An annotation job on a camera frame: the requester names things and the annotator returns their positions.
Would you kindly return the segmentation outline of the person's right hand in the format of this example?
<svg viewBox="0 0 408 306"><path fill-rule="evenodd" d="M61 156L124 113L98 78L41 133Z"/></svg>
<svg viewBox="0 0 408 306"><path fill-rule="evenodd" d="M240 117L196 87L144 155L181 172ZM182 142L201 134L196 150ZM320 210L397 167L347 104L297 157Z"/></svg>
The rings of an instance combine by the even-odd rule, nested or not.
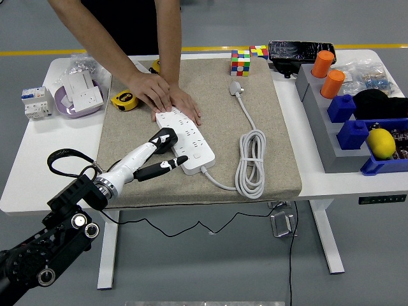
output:
<svg viewBox="0 0 408 306"><path fill-rule="evenodd" d="M131 75L127 86L154 113L171 110L170 86L159 75L135 72Z"/></svg>

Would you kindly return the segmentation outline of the person's left hand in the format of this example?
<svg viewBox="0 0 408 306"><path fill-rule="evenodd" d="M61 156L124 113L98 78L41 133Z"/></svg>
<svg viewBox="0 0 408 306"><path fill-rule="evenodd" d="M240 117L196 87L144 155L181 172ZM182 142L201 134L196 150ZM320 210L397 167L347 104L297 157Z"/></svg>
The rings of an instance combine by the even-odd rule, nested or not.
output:
<svg viewBox="0 0 408 306"><path fill-rule="evenodd" d="M149 98L152 100L152 121L156 121L156 114L160 112L169 112L170 105L174 106L197 126L201 125L201 112L195 100L179 85L170 84L167 91L162 89L154 89Z"/></svg>

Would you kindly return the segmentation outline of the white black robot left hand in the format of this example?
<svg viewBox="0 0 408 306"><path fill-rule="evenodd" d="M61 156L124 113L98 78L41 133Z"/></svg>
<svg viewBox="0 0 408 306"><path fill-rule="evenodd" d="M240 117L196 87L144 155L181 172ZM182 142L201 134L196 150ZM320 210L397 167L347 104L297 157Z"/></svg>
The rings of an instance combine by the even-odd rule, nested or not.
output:
<svg viewBox="0 0 408 306"><path fill-rule="evenodd" d="M177 141L178 136L172 128L160 129L147 143L137 147L107 172L99 175L94 181L96 187L107 199L116 199L120 196L124 185L134 179L143 182L172 171L186 162L188 157L176 157L145 168L142 166L152 155L164 154Z"/></svg>

